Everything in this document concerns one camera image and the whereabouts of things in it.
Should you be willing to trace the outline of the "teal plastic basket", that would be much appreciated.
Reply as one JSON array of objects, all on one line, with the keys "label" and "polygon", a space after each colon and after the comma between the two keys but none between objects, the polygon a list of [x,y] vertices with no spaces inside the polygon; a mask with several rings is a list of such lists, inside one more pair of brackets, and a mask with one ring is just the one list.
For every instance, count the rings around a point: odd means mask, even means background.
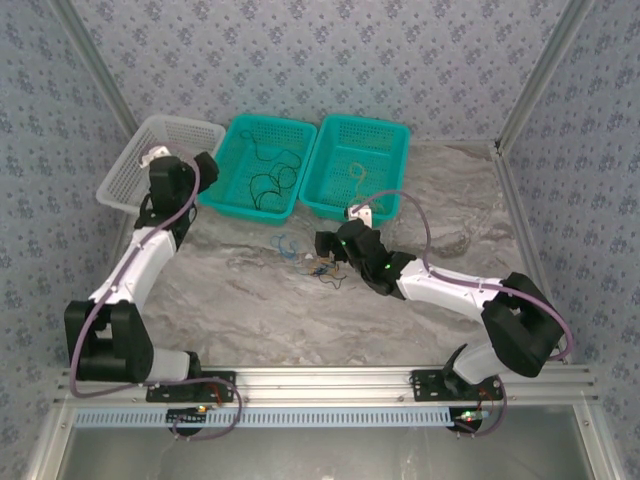
[{"label": "teal plastic basket", "polygon": [[403,187],[409,143],[410,130],[401,124],[327,116],[306,167],[300,202],[320,218],[344,221],[347,207]]},{"label": "teal plastic basket", "polygon": [[316,136],[317,128],[301,121],[250,114],[234,118],[215,155],[219,178],[199,195],[200,203],[232,218],[285,224]]}]

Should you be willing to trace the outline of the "white plastic basket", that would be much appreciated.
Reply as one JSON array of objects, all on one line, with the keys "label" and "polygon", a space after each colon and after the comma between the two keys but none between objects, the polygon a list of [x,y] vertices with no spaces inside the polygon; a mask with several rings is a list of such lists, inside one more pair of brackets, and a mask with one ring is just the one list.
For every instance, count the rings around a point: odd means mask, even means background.
[{"label": "white plastic basket", "polygon": [[164,146],[187,161],[207,151],[214,157],[225,137],[222,125],[170,115],[148,117],[124,148],[99,186],[99,203],[137,216],[149,191],[149,167],[141,159],[154,146]]}]

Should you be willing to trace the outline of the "right control board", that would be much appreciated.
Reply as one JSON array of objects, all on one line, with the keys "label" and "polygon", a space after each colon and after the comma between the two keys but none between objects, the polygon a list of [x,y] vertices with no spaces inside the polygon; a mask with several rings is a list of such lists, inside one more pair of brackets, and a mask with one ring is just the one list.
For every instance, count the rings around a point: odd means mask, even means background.
[{"label": "right control board", "polygon": [[489,417],[489,412],[482,409],[451,408],[452,429],[468,434],[475,434],[483,421]]}]

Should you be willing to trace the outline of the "control board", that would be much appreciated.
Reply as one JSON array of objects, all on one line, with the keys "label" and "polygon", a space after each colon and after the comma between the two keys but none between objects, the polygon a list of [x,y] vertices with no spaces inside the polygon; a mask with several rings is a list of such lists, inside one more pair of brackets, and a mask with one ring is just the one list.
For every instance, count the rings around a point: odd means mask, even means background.
[{"label": "control board", "polygon": [[482,409],[451,408],[452,429],[468,434],[475,434],[483,421],[489,417],[489,412]]},{"label": "control board", "polygon": [[204,424],[208,412],[209,409],[206,406],[171,408],[166,412],[165,423],[167,425]]}]

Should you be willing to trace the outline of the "left control board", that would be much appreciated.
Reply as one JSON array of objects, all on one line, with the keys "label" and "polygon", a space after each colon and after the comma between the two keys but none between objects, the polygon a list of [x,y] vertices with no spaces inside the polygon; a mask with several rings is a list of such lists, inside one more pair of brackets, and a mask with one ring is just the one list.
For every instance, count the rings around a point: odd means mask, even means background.
[{"label": "left control board", "polygon": [[165,423],[167,425],[204,424],[208,412],[209,409],[206,406],[171,408],[166,412]]}]

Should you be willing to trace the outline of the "aluminium table side rail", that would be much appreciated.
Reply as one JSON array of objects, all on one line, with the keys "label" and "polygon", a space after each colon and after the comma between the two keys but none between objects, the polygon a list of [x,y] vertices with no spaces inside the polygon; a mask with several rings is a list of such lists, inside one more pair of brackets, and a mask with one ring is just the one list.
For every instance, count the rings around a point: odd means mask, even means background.
[{"label": "aluminium table side rail", "polygon": [[525,273],[533,280],[546,298],[551,301],[552,305],[555,306],[555,302],[553,301],[553,296],[539,258],[538,249],[535,245],[532,231],[528,223],[526,211],[510,170],[509,162],[496,147],[492,149],[491,156],[497,170],[497,178],[500,187],[503,191],[504,202],[515,231],[515,237]]},{"label": "aluminium table side rail", "polygon": [[[110,254],[107,266],[109,267],[108,273],[112,271],[114,267],[117,266],[121,253],[125,248],[125,241],[128,235],[128,224],[130,221],[130,216],[126,214],[124,219],[122,220],[119,229],[117,231],[117,235],[115,237],[113,245],[110,247]],[[85,316],[81,323],[81,328],[79,330],[79,334],[74,345],[73,355],[71,356],[71,366],[76,368],[79,366],[82,350],[89,335],[91,328],[94,322],[99,318],[100,311],[105,306],[106,301],[109,299],[110,294],[112,293],[110,283],[107,283],[107,290],[104,294],[98,297],[97,300],[94,301],[93,306],[89,310],[88,314]]]}]

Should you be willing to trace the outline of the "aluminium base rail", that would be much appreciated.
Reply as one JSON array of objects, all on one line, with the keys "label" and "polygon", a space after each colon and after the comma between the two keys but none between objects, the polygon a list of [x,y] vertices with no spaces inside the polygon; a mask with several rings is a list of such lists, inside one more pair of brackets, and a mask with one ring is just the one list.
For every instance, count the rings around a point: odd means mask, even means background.
[{"label": "aluminium base rail", "polygon": [[[410,376],[416,366],[390,367],[213,367],[236,372],[236,386],[243,404],[249,407],[400,407],[467,406],[475,400],[445,400],[429,394],[431,401],[415,402]],[[146,402],[146,388],[127,389],[91,399],[75,398],[69,391],[69,372],[63,370],[54,390],[54,404],[73,406],[141,407]],[[600,392],[594,373],[586,366],[547,364],[536,378],[513,373],[500,375],[508,405],[594,404]],[[209,401],[171,402],[165,395],[152,406],[169,408],[215,405],[215,393]]]}]

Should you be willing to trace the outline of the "aluminium frame post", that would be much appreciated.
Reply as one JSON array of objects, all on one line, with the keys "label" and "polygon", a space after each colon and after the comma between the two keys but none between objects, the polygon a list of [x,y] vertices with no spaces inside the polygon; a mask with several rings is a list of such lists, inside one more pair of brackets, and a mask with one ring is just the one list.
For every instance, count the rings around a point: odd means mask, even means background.
[{"label": "aluminium frame post", "polygon": [[131,109],[71,0],[47,0],[123,132],[138,129]]},{"label": "aluminium frame post", "polygon": [[595,0],[567,1],[496,140],[500,155],[506,155],[512,148],[594,3]]}]

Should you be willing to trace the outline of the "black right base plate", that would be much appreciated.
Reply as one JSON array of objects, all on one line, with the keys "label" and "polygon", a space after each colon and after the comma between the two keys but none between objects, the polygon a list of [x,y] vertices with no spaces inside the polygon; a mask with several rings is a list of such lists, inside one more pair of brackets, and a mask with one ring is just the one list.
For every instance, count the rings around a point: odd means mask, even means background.
[{"label": "black right base plate", "polygon": [[454,372],[419,369],[410,373],[409,384],[416,402],[477,402],[504,398],[496,377],[489,377],[479,384],[470,384]]}]

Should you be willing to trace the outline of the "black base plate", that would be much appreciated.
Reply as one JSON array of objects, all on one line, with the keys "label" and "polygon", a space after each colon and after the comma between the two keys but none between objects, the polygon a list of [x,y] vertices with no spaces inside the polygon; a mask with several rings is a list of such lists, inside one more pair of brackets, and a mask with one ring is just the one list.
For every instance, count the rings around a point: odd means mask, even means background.
[{"label": "black base plate", "polygon": [[176,385],[159,384],[149,387],[146,401],[150,403],[199,403],[222,404],[232,403],[235,393],[232,386],[236,385],[235,371],[203,371],[194,376],[203,382]]},{"label": "black base plate", "polygon": [[454,372],[419,369],[410,373],[409,384],[416,402],[477,402],[504,398],[496,377],[489,377],[479,384],[470,384]]}]

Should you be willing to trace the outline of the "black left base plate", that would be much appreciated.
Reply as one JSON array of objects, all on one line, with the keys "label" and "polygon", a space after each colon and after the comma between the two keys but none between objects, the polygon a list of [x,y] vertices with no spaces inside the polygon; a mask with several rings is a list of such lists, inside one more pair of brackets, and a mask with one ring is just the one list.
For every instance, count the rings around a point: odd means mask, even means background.
[{"label": "black left base plate", "polygon": [[159,384],[149,387],[146,401],[150,403],[199,403],[222,404],[232,403],[235,393],[232,386],[236,385],[235,371],[203,371],[194,376],[203,382],[176,385]]}]

